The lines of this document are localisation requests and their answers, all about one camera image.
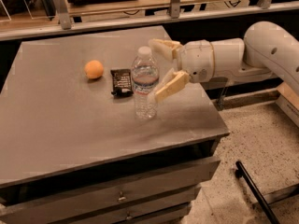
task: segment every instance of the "white bottle cap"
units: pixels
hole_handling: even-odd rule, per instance
[[[141,59],[148,59],[151,56],[150,47],[141,47],[138,49],[138,57]]]

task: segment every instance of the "black snack bag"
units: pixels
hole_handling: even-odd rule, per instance
[[[111,75],[114,96],[127,97],[133,94],[130,69],[111,70]]]

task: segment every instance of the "black rod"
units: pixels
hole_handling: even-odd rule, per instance
[[[245,181],[247,182],[247,184],[249,185],[252,193],[254,194],[255,198],[257,199],[257,201],[259,202],[261,208],[263,209],[263,211],[265,212],[265,214],[267,215],[268,219],[270,220],[270,222],[272,224],[279,224],[279,221],[277,219],[277,217],[274,215],[274,213],[272,212],[270,206],[268,205],[268,203],[265,201],[262,193],[258,190],[258,188],[255,186],[253,180],[251,179],[250,175],[248,174],[248,172],[246,171],[245,167],[243,166],[241,161],[237,161],[235,163],[235,165],[238,168],[238,171],[241,172],[242,176],[244,177]]]

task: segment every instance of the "plastic bottle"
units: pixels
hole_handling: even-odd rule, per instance
[[[159,83],[159,68],[149,47],[141,47],[131,67],[135,112],[141,119],[151,119],[157,113],[156,104],[148,104],[148,94]]]

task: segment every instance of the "floor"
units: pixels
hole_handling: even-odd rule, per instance
[[[231,134],[215,152],[221,164],[210,181],[202,183],[191,212],[164,224],[268,224],[243,178],[235,178],[241,160],[260,192],[299,183],[299,128],[279,109],[274,91],[227,97],[220,111]],[[299,196],[274,203],[282,224],[299,223]]]

